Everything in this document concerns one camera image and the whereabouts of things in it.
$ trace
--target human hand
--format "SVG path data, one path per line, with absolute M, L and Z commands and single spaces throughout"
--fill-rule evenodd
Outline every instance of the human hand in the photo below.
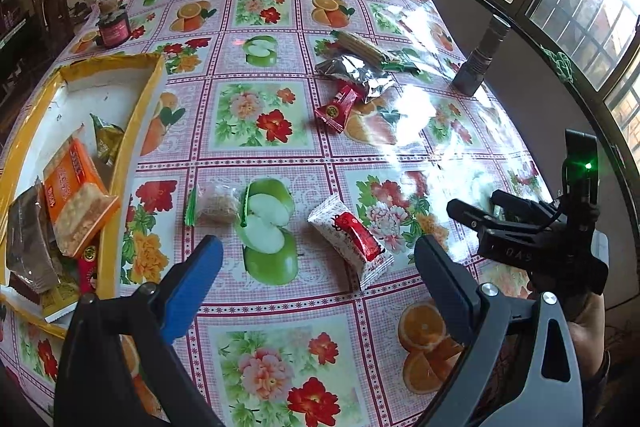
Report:
M 580 378 L 593 378 L 604 357 L 604 296 L 590 293 L 575 322 L 567 322 L 574 341 Z

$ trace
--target metal screw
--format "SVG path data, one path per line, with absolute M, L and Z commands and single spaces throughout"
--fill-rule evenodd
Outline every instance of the metal screw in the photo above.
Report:
M 91 304 L 93 301 L 95 301 L 95 293 L 85 293 L 80 298 L 80 301 L 82 302 L 82 304 Z
M 145 282 L 142 286 L 140 286 L 140 292 L 144 295 L 153 295 L 156 293 L 158 289 L 158 285 L 154 282 Z
M 556 302 L 558 302 L 558 297 L 551 292 L 544 292 L 542 294 L 542 300 L 547 304 L 556 304 Z
M 480 289 L 482 293 L 484 293 L 488 297 L 495 297 L 496 295 L 498 295 L 498 288 L 495 286 L 495 284 L 491 284 L 490 282 L 484 283 L 482 286 L 480 286 Z

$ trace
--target green cloth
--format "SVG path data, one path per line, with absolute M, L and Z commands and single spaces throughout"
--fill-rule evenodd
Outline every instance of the green cloth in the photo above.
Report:
M 558 52 L 550 52 L 549 50 L 540 46 L 540 49 L 545 52 L 545 55 L 549 57 L 551 61 L 551 65 L 556 72 L 556 75 L 560 79 L 561 82 L 570 82 L 573 84 L 574 82 L 574 69 L 573 63 L 571 59 L 567 57 L 564 53 Z

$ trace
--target plastic tablecloth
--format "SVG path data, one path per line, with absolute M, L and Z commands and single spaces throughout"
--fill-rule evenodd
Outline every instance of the plastic tablecloth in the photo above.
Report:
M 158 282 L 213 233 L 225 248 L 222 270 L 174 346 L 226 425 L 411 425 L 437 389 L 429 353 L 445 338 L 414 266 L 416 239 L 433 233 L 479 282 L 526 296 L 526 274 L 478 257 L 476 234 L 449 219 L 446 204 L 460 198 L 489 209 L 497 188 L 550 199 L 491 91 L 482 86 L 469 98 L 450 87 L 464 56 L 434 3 L 119 3 L 129 13 L 129 41 L 99 48 L 94 12 L 54 67 L 102 54 L 166 57 L 166 92 L 146 133 L 135 189 L 123 201 L 121 295 Z M 342 134 L 313 113 L 337 91 L 314 73 L 335 53 L 335 28 L 402 50 L 420 67 L 357 105 Z M 27 103 L 20 120 L 29 110 Z M 251 194 L 263 194 L 250 205 L 251 233 L 182 224 L 190 190 L 212 183 L 240 191 L 251 184 Z M 392 268 L 366 291 L 306 221 L 335 193 L 394 254 Z M 61 347 L 0 307 L 0 357 L 49 413 Z M 157 408 L 134 354 L 129 363 L 145 406 Z

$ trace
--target orange snack package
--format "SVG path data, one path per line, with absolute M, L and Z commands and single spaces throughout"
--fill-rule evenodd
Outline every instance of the orange snack package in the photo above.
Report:
M 107 193 L 76 129 L 44 169 L 44 189 L 60 251 L 77 258 L 120 207 Z

